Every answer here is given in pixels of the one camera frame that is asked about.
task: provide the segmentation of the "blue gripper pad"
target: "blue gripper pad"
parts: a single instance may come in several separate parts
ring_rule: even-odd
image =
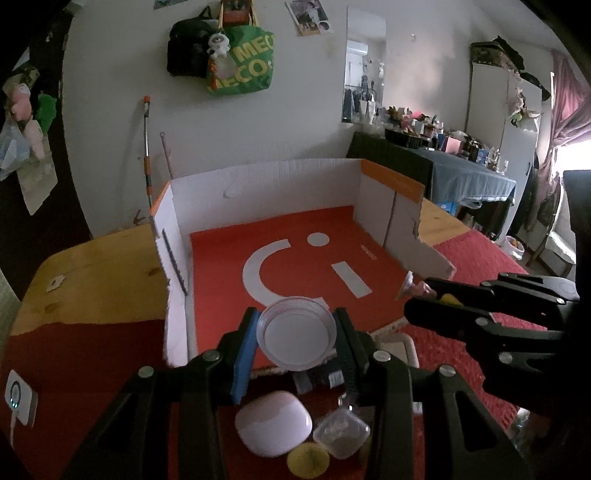
[[[261,312],[254,310],[248,328],[244,333],[242,345],[238,350],[238,356],[234,363],[234,379],[232,381],[232,389],[230,396],[234,405],[240,405],[242,397],[246,394],[248,389],[248,382],[251,379],[252,364],[255,361],[256,348],[258,341],[256,340],[256,324],[261,316]]]

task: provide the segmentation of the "black backpack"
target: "black backpack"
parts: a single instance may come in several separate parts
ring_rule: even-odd
[[[198,17],[181,20],[173,25],[166,64],[166,69],[173,77],[207,77],[207,42],[217,30],[206,20],[213,20],[209,6]]]

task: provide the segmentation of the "clear plastic bowl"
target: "clear plastic bowl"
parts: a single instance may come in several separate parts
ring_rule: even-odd
[[[314,441],[337,460],[353,455],[369,437],[370,428],[348,408],[339,408],[314,430]]]

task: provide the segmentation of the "pink stuffed toy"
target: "pink stuffed toy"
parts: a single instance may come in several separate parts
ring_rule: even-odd
[[[31,118],[33,108],[31,107],[31,91],[27,85],[20,83],[15,85],[10,95],[12,103],[10,111],[17,122],[24,122]]]
[[[37,120],[31,120],[27,124],[23,135],[29,140],[33,154],[38,160],[43,160],[45,158],[45,150],[43,150],[43,131]]]

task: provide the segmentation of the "air conditioner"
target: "air conditioner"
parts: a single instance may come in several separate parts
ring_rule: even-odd
[[[365,43],[360,43],[358,41],[347,40],[347,52],[348,53],[356,53],[357,55],[367,55],[369,51],[369,47]]]

